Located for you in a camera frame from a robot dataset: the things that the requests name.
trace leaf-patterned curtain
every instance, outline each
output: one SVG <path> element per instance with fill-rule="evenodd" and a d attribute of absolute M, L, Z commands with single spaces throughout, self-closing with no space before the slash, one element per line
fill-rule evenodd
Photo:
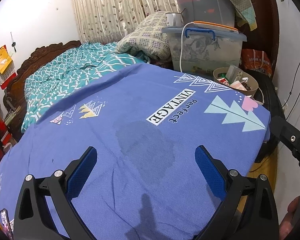
<path fill-rule="evenodd" d="M 176 0 L 73 0 L 82 42 L 119 41 L 149 14 L 178 12 Z"/>

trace blue padding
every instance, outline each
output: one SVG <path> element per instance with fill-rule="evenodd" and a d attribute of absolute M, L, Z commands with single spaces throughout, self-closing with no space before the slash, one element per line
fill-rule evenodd
<path fill-rule="evenodd" d="M 207 181 L 213 195 L 221 201 L 226 197 L 226 182 L 205 151 L 199 146 L 195 150 L 195 162 Z"/>
<path fill-rule="evenodd" d="M 97 163 L 97 157 L 97 150 L 92 148 L 78 165 L 72 176 L 68 179 L 66 192 L 68 200 L 79 196 L 84 184 L 93 170 L 93 167 Z"/>

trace plastic storage box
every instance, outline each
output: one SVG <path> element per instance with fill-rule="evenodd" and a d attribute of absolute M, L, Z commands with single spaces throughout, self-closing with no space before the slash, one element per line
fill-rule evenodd
<path fill-rule="evenodd" d="M 184 23 L 203 21 L 234 27 L 234 6 L 230 0 L 177 0 Z"/>
<path fill-rule="evenodd" d="M 239 66 L 242 42 L 247 41 L 244 34 L 192 27 L 186 30 L 183 36 L 181 61 L 184 73 L 194 73 L 199 76 L 212 75 L 217 68 Z M 162 32 L 168 36 L 173 68 L 180 71 L 182 27 L 166 27 Z"/>

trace metal screw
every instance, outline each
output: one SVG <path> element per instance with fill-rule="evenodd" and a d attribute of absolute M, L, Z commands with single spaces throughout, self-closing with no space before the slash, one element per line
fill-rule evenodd
<path fill-rule="evenodd" d="M 29 174 L 26 176 L 26 181 L 30 181 L 31 179 L 32 179 L 32 175 Z"/>
<path fill-rule="evenodd" d="M 267 178 L 267 176 L 266 176 L 266 175 L 264 175 L 264 174 L 261 174 L 261 175 L 260 175 L 260 179 L 262 179 L 262 180 L 267 180 L 268 178 Z"/>
<path fill-rule="evenodd" d="M 238 176 L 238 172 L 236 170 L 231 170 L 230 175 L 233 177 L 236 177 L 236 176 Z"/>
<path fill-rule="evenodd" d="M 61 171 L 61 170 L 55 171 L 54 176 L 60 177 L 62 175 L 62 173 L 63 173 L 63 171 Z"/>

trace round basket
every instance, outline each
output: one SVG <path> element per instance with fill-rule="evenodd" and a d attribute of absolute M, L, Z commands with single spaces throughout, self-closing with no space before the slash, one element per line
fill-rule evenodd
<path fill-rule="evenodd" d="M 218 81 L 217 78 L 220 78 L 221 74 L 226 74 L 228 72 L 229 68 L 228 67 L 221 67 L 221 68 L 217 68 L 214 72 L 213 72 L 213 79 L 216 83 L 218 84 L 222 84 L 221 82 Z M 257 89 L 259 88 L 258 82 L 252 77 L 250 76 L 248 73 L 243 72 L 242 77 L 248 77 L 248 86 L 251 87 L 250 91 L 244 91 L 244 90 L 239 90 L 239 89 L 234 89 L 246 96 L 254 96 L 254 94 L 256 93 Z"/>

